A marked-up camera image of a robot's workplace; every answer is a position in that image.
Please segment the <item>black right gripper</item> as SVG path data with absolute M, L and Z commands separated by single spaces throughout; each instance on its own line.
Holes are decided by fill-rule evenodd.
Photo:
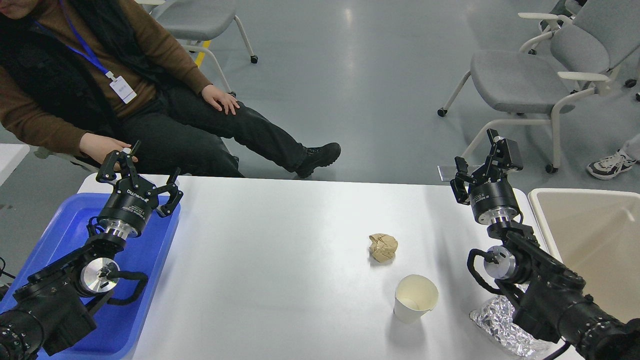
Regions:
M 486 132 L 491 148 L 485 163 L 473 165 L 474 170 L 469 173 L 467 161 L 456 156 L 450 186 L 456 202 L 470 205 L 476 223 L 488 226 L 512 221 L 521 214 L 508 173 L 522 171 L 524 162 L 516 141 L 500 136 L 494 129 Z

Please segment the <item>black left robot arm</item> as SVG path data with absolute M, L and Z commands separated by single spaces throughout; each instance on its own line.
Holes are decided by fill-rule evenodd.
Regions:
M 114 150 L 96 175 L 113 191 L 97 216 L 87 222 L 86 243 L 28 276 L 14 292 L 16 305 L 1 314 L 1 358 L 35 360 L 44 349 L 52 356 L 74 346 L 98 328 L 94 316 L 104 306 L 137 301 L 149 276 L 126 271 L 115 261 L 127 239 L 142 235 L 153 212 L 174 214 L 183 197 L 177 167 L 156 186 L 137 173 L 139 148 Z

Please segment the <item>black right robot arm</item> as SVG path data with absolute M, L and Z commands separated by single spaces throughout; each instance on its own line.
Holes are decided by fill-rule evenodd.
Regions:
M 589 294 L 586 282 L 560 260 L 542 250 L 531 226 L 515 221 L 521 215 L 508 171 L 521 171 L 516 141 L 487 130 L 491 149 L 485 163 L 470 172 L 466 160 L 455 157 L 457 172 L 450 181 L 455 200 L 471 206 L 476 223 L 502 242 L 487 251 L 471 249 L 467 269 L 476 282 L 514 305 L 512 321 L 537 340 L 557 343 L 553 360 L 573 347 L 585 360 L 637 360 L 639 319 L 623 323 L 604 312 Z

